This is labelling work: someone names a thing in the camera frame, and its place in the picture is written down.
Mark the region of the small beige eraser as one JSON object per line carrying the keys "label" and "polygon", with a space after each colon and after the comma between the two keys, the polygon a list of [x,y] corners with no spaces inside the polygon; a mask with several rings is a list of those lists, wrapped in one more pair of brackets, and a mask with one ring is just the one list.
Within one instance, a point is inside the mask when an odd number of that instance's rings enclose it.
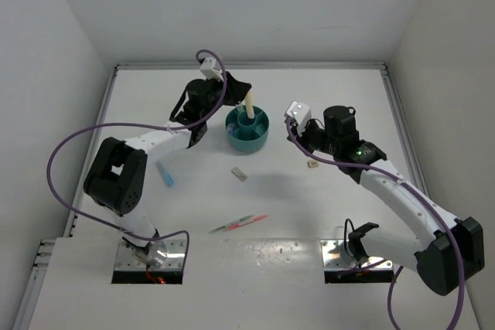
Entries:
{"label": "small beige eraser", "polygon": [[317,168],[319,163],[315,160],[308,160],[307,165],[309,168]]}

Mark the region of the clear blue glue stick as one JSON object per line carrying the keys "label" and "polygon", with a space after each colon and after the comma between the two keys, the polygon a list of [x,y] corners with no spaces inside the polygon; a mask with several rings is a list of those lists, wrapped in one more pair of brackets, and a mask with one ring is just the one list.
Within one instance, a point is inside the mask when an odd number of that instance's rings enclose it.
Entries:
{"label": "clear blue glue stick", "polygon": [[237,130],[237,126],[234,123],[230,123],[226,126],[226,130],[229,135],[232,135]]}

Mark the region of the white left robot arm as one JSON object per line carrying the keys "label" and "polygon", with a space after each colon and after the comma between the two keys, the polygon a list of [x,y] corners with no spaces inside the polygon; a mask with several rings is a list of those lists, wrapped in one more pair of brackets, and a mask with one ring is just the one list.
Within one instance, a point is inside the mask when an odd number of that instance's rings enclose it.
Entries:
{"label": "white left robot arm", "polygon": [[139,205],[147,164],[193,147],[206,134],[207,120],[217,105],[233,107],[244,100],[252,85],[236,80],[230,72],[226,77],[226,83],[220,77],[188,82],[165,130],[101,142],[84,180],[84,193],[113,213],[117,228],[129,233],[123,240],[133,250],[148,252],[151,239],[159,235]]}

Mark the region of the green highlighter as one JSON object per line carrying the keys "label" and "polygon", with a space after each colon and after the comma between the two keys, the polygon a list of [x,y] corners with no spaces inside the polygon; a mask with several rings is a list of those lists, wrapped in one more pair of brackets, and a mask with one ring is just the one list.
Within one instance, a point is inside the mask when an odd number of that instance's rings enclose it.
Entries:
{"label": "green highlighter", "polygon": [[235,106],[236,110],[240,113],[240,112],[243,112],[244,111],[244,105],[242,102],[238,103],[236,106]]}

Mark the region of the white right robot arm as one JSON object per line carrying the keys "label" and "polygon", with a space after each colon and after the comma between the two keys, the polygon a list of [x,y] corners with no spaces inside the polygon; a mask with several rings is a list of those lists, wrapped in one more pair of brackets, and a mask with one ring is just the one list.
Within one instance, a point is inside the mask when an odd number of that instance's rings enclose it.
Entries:
{"label": "white right robot arm", "polygon": [[375,194],[415,235],[402,240],[368,222],[348,236],[348,254],[358,262],[370,255],[394,260],[446,296],[484,268],[483,228],[472,217],[460,219],[435,205],[408,182],[379,147],[360,138],[355,113],[353,107],[328,107],[319,126],[309,106],[297,103],[285,120],[290,138],[305,155],[319,151],[333,156],[342,173]]}

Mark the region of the yellow highlighter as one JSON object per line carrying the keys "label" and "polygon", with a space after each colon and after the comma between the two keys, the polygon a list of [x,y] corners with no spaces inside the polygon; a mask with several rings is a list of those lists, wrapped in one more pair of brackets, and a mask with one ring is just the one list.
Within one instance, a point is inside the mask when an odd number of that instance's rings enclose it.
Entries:
{"label": "yellow highlighter", "polygon": [[247,117],[250,120],[254,120],[254,118],[255,118],[254,104],[253,104],[253,97],[252,97],[252,94],[251,94],[250,91],[246,94],[246,96],[244,98],[244,102],[245,102],[245,108],[246,108],[246,112],[247,112]]}

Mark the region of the blue highlighter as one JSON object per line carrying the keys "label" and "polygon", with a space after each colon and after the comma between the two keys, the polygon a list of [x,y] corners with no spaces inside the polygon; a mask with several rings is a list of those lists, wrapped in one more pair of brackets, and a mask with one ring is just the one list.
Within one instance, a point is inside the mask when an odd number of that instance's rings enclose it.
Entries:
{"label": "blue highlighter", "polygon": [[172,176],[169,174],[169,172],[166,170],[166,168],[164,167],[164,165],[161,163],[161,162],[156,162],[155,163],[155,166],[163,180],[163,182],[165,183],[165,185],[169,188],[173,187],[174,185],[174,181],[172,179]]}

